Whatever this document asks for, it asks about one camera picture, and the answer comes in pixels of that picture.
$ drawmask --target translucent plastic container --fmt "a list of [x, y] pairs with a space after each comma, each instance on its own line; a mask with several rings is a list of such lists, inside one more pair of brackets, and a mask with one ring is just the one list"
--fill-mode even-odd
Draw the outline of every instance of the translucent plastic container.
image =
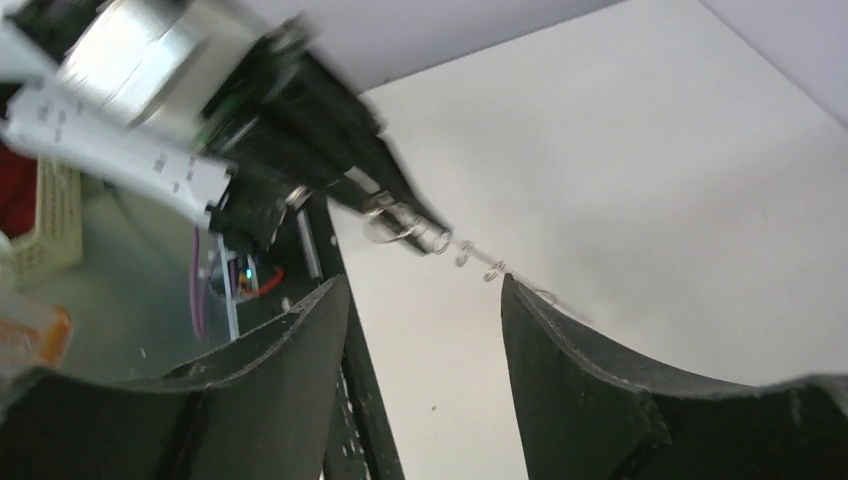
[[71, 318], [0, 286], [0, 374], [32, 365], [58, 367], [71, 340]]

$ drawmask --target plastic basket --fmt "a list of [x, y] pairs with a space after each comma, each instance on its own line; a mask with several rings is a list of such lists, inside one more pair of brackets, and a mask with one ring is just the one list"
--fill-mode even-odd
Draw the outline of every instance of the plastic basket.
[[38, 160], [38, 198], [33, 229], [0, 239], [0, 283], [27, 287], [82, 261], [80, 174], [49, 159]]

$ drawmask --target gray floor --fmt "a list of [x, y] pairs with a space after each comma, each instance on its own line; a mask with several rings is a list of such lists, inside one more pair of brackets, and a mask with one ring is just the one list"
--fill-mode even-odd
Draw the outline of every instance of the gray floor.
[[159, 375], [225, 343], [217, 299], [208, 306], [209, 338], [197, 340], [192, 331], [189, 224], [146, 199], [86, 186], [85, 263], [27, 292], [71, 313], [74, 336], [62, 369], [98, 382]]

